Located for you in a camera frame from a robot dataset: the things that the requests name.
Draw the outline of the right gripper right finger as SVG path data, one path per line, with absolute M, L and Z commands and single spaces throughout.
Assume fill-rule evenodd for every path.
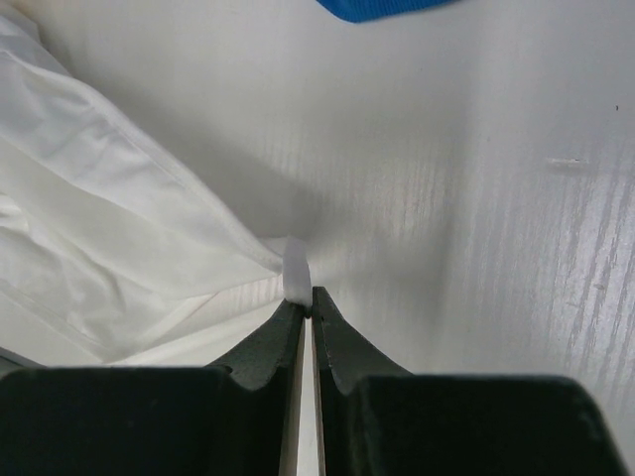
M 552 375 L 416 375 L 313 290 L 323 475 L 624 475 L 604 418 Z

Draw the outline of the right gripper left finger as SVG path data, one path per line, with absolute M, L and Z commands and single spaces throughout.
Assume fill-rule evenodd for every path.
M 5 475 L 292 475 L 305 309 L 201 367 L 23 368 L 1 381 Z

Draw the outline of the white tank top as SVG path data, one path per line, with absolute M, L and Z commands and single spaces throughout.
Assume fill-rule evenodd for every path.
M 1 9 L 1 347 L 47 366 L 199 365 L 312 302 L 304 244 L 260 239 L 183 163 Z

